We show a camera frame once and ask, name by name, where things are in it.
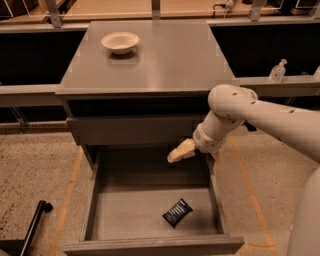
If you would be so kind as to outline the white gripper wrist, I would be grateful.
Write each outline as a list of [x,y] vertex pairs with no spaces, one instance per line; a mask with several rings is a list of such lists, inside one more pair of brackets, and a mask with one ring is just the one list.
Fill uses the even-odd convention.
[[172,150],[167,156],[167,161],[174,163],[193,157],[196,148],[202,153],[215,154],[224,144],[227,135],[242,123],[242,120],[222,117],[210,111],[196,127],[192,139],[184,140]]

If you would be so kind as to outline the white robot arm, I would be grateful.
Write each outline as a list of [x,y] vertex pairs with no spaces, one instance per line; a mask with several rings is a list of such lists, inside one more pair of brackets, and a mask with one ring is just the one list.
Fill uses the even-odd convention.
[[[320,113],[258,99],[247,88],[218,85],[208,94],[210,111],[190,139],[167,157],[170,163],[196,151],[215,154],[229,132],[247,122],[320,163]],[[306,182],[298,203],[286,256],[320,256],[320,168]]]

